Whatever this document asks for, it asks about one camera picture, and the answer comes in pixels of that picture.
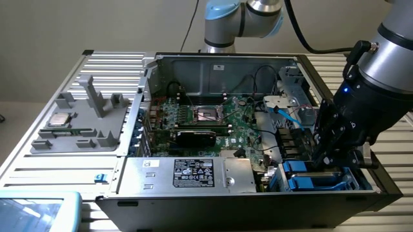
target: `warning label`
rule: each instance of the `warning label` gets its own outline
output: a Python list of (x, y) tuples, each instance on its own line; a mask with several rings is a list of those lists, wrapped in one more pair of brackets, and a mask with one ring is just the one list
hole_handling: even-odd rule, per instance
[(174, 186), (176, 188), (214, 187), (212, 160), (176, 159), (174, 165)]

